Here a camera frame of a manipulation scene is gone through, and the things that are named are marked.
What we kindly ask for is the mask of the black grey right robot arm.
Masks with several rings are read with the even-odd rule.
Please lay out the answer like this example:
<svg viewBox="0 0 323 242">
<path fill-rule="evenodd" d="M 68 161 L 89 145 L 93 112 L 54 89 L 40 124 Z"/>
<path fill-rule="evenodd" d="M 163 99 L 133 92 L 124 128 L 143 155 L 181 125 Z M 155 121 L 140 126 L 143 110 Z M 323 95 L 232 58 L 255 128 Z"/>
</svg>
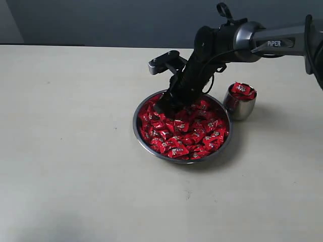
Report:
<svg viewBox="0 0 323 242">
<path fill-rule="evenodd" d="M 305 69 L 322 86 L 322 20 L 307 15 L 304 23 L 278 28 L 265 28 L 258 22 L 232 21 L 217 29 L 201 27 L 195 36 L 194 48 L 179 69 L 167 63 L 173 51 L 150 61 L 155 75 L 167 69 L 174 74 L 170 86 L 154 106 L 155 111 L 172 117 L 203 95 L 205 85 L 228 63 L 254 63 L 260 58 L 286 55 L 303 56 Z"/>
</svg>

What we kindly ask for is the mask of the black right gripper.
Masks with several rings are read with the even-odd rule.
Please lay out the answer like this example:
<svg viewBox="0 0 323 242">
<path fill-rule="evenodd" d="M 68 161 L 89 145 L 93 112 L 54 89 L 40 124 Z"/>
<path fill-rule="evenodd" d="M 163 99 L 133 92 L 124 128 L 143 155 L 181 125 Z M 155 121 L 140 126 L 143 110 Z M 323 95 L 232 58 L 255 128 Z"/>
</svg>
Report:
<svg viewBox="0 0 323 242">
<path fill-rule="evenodd" d="M 153 106 L 157 113 L 170 114 L 179 111 L 172 116 L 174 120 L 192 120 L 193 110 L 190 107 L 200 96 L 210 78 L 218 68 L 224 65 L 221 60 L 226 53 L 210 54 L 202 57 L 193 51 L 185 68 L 175 76 L 168 90 Z"/>
</svg>

